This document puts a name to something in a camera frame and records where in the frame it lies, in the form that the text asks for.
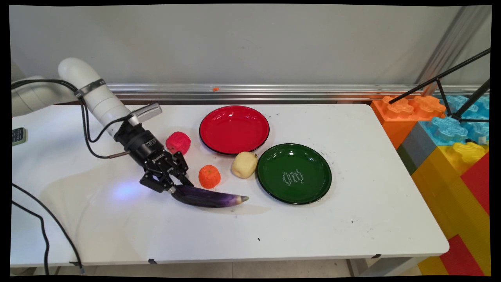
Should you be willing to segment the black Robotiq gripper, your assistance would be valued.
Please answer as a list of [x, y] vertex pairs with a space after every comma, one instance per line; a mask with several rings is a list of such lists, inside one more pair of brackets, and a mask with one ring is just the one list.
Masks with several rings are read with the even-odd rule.
[[161, 142], [150, 130], [145, 130], [141, 123], [131, 125], [128, 121], [124, 121], [114, 135], [114, 140], [120, 143], [124, 150], [129, 152], [130, 157], [144, 169], [145, 174], [139, 181], [143, 186], [158, 193], [175, 193], [177, 188], [170, 176], [154, 173], [164, 169], [180, 180], [181, 184], [194, 187], [187, 177], [189, 168], [182, 152], [173, 154], [166, 152]]

